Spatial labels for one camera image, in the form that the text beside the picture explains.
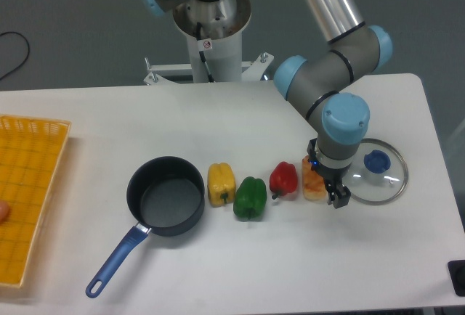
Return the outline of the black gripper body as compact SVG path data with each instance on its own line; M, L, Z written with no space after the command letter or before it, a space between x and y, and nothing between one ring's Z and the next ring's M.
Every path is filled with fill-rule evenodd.
M349 165L343 168L329 168L322 163L315 163L314 170L324 180L325 188L333 188L337 183L341 182L342 178L349 170Z

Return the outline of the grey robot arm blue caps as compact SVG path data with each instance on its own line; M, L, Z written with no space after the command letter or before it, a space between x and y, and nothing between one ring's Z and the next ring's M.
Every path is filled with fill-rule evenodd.
M143 0L154 15L173 14L185 35L196 83L244 81L242 32L251 18L249 0ZM345 89L384 65L392 40L378 26L368 26L353 0L307 0L329 45L316 62L289 57L275 71L274 84L313 127L310 162L323 177L328 202L347 205L350 190L343 178L364 138L370 118L367 103Z

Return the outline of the fingertip at left edge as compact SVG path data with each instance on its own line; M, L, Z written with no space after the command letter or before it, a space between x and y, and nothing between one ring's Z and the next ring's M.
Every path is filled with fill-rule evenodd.
M9 203L4 200L1 200L0 201L0 222L1 223L7 219L9 212L10 212Z

